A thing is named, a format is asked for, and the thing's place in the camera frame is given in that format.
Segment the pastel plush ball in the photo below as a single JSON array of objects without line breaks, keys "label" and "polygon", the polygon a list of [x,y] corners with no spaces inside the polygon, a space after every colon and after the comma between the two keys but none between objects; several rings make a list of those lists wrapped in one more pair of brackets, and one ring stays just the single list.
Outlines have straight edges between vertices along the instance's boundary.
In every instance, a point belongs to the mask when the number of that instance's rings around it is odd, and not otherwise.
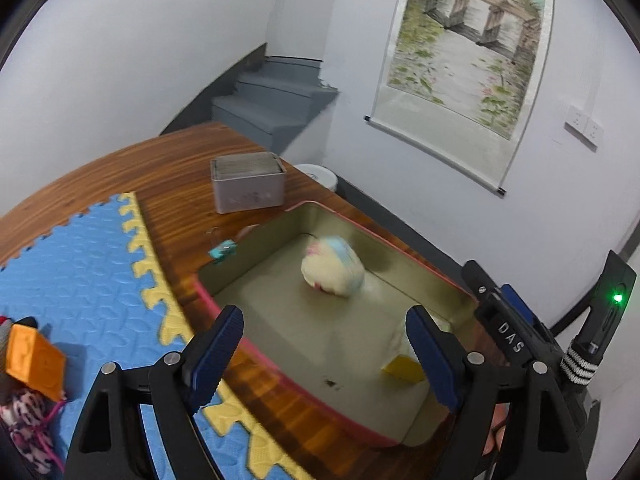
[{"label": "pastel plush ball", "polygon": [[339,236],[313,240],[306,248],[300,272],[310,287],[339,297],[356,294],[364,281],[360,258]]}]

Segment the blue foam puzzle mat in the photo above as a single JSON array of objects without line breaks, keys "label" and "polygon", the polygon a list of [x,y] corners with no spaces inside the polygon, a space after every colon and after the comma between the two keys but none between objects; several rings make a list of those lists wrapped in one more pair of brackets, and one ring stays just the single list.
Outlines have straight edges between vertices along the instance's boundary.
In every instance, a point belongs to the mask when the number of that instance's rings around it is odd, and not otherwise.
[{"label": "blue foam puzzle mat", "polygon": [[[134,193],[91,206],[9,260],[1,269],[1,315],[33,316],[66,356],[68,402],[51,429],[63,460],[101,365],[151,365],[193,336]],[[225,382],[194,419],[225,479],[313,479]]]}]

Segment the hanging landscape scroll painting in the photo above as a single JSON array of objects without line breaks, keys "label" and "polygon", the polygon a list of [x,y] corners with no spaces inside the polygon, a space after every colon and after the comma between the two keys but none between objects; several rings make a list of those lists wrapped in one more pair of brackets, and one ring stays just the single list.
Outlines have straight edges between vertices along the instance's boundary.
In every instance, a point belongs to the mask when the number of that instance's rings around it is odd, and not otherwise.
[{"label": "hanging landscape scroll painting", "polygon": [[369,125],[504,195],[554,0],[397,0]]}]

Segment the teal small clip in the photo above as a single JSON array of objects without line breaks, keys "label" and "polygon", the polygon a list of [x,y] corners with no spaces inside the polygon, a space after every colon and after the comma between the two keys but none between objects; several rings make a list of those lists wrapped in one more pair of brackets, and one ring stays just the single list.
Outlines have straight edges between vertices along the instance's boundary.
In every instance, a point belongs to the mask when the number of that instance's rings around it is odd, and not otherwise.
[{"label": "teal small clip", "polygon": [[224,240],[219,243],[215,247],[213,247],[209,252],[209,257],[212,258],[214,263],[221,263],[224,259],[233,256],[236,252],[236,244],[234,240]]}]

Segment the grey metal tin box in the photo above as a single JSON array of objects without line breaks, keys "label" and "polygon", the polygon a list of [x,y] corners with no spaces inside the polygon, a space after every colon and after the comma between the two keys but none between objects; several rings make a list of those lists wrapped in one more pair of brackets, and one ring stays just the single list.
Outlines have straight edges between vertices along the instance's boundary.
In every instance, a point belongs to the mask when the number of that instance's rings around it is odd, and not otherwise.
[{"label": "grey metal tin box", "polygon": [[271,152],[219,156],[210,162],[218,214],[279,207],[284,203],[286,169]]}]

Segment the red-rimmed metal tray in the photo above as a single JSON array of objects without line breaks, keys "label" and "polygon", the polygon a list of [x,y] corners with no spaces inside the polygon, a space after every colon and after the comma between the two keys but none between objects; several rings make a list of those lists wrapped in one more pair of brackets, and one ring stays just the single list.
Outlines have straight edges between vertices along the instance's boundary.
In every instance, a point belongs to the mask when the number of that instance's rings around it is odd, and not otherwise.
[{"label": "red-rimmed metal tray", "polygon": [[[300,272],[307,246],[331,235],[364,266],[363,284],[348,298],[312,288]],[[204,264],[196,289],[212,312],[239,307],[244,349],[375,448],[421,445],[448,415],[426,380],[413,385],[383,370],[407,311],[420,304],[467,347],[474,342],[470,294],[315,202],[282,212],[243,236],[233,255]]]}]

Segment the orange embossed square mould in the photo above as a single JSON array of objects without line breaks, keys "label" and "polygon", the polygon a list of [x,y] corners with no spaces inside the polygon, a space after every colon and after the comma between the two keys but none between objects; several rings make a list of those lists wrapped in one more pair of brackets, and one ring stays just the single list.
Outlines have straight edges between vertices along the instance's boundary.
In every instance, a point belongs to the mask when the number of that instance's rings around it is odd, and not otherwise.
[{"label": "orange embossed square mould", "polygon": [[39,330],[13,324],[6,348],[6,372],[53,402],[63,400],[66,356]]}]

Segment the white wall socket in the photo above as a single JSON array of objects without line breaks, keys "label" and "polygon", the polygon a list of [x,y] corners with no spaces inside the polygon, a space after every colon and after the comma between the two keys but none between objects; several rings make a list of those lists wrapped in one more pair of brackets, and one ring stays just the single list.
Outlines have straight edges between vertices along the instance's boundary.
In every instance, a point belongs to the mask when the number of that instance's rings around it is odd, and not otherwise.
[{"label": "white wall socket", "polygon": [[582,110],[571,105],[565,117],[565,125],[570,131],[578,133],[588,144],[597,148],[603,138],[604,130],[600,124],[595,122]]}]

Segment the pink leopard fabric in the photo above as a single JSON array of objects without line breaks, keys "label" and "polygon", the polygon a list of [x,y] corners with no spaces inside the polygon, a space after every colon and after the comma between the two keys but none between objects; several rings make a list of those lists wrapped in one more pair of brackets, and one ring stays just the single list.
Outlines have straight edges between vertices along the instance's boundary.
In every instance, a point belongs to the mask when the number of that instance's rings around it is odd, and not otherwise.
[{"label": "pink leopard fabric", "polygon": [[38,474],[47,476],[58,468],[64,472],[62,458],[54,450],[50,425],[66,401],[49,405],[38,391],[23,388],[12,392],[1,405],[1,423],[9,430],[9,439],[15,451]]}]

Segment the grey staircase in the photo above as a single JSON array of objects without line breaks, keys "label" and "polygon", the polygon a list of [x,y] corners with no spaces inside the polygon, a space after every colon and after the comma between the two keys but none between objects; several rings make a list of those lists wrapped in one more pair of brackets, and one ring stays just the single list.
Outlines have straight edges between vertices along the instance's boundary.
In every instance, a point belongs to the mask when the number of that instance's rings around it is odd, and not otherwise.
[{"label": "grey staircase", "polygon": [[281,154],[338,96],[314,58],[269,55],[261,44],[206,86],[163,133],[220,122]]}]

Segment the yellow small block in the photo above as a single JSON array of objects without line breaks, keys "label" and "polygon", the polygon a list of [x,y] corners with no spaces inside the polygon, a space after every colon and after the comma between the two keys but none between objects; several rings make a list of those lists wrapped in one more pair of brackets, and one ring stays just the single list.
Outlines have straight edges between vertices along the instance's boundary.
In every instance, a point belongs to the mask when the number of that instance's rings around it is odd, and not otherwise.
[{"label": "yellow small block", "polygon": [[386,363],[382,371],[411,385],[425,382],[426,377],[421,364],[411,356],[398,354]]}]

